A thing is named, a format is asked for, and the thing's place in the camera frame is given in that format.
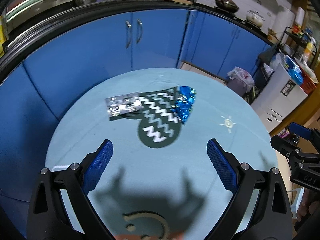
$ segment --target trash can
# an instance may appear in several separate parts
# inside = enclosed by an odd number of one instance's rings
[[[241,97],[243,97],[244,93],[247,92],[247,84],[236,78],[229,79],[227,87],[236,92]]]
[[[228,72],[227,87],[236,92],[239,96],[243,96],[244,93],[249,92],[254,86],[254,80],[248,71],[235,67]]]

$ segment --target light blue tablecloth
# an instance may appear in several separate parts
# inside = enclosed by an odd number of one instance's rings
[[[169,146],[150,148],[138,137],[140,120],[110,121],[105,98],[132,92],[164,90],[186,85],[197,92],[193,112]],[[230,119],[233,126],[225,126]],[[236,93],[219,82],[180,69],[152,68],[125,73],[97,85],[82,96],[58,125],[46,157],[46,167],[81,162],[104,139],[114,145],[111,161],[96,189],[89,193],[98,215],[117,239],[160,237],[163,224],[170,239],[204,239],[231,199],[206,152],[216,138],[240,163],[269,171],[277,166],[270,136],[259,117]],[[238,230],[246,227],[257,192]],[[81,230],[66,192],[68,214]],[[123,214],[147,211],[130,222]],[[150,218],[148,211],[165,219]]]

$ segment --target blue snack bag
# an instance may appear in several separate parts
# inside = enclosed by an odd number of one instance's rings
[[[300,67],[289,56],[284,56],[285,68],[292,80],[299,86],[303,83],[303,76]]]

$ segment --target condiment bottle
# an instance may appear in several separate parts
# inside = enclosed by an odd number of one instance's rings
[[[311,41],[307,44],[307,46],[303,52],[303,56],[302,56],[302,58],[305,62],[308,62],[308,60],[312,54],[312,51],[315,47],[315,44],[316,44],[316,40],[311,37]]]

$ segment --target white zigzag pattern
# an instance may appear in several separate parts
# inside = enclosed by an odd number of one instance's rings
[[[173,117],[172,113],[167,113],[166,109],[161,109],[159,106],[155,106],[155,102],[150,102],[148,98],[139,97],[141,101],[144,101],[146,105],[149,105],[149,108],[154,109],[157,114],[160,114],[161,116],[167,116],[169,122],[175,122],[178,123],[178,118]]]
[[[173,129],[169,130],[169,125],[167,123],[162,123],[160,118],[156,118],[155,119],[155,115],[154,114],[149,114],[150,113],[149,110],[145,110],[142,113],[144,114],[145,118],[149,118],[149,120],[148,120],[149,123],[157,122],[157,124],[158,124],[157,127],[158,128],[163,128],[165,133],[169,133],[169,137],[173,136],[174,130]]]
[[[167,93],[158,93],[158,96],[163,96],[164,98],[170,98],[170,100],[173,100],[173,96],[168,96]]]
[[[165,136],[160,137],[161,133],[160,132],[153,132],[155,130],[154,126],[148,126],[145,128],[142,128],[142,130],[147,131],[147,136],[148,137],[153,137],[154,142],[162,142],[166,139]]]
[[[159,100],[160,101],[159,104],[166,105],[166,108],[171,107],[170,102],[168,101],[165,102],[163,98],[159,98],[157,95],[147,95],[147,97],[152,97],[153,100]]]

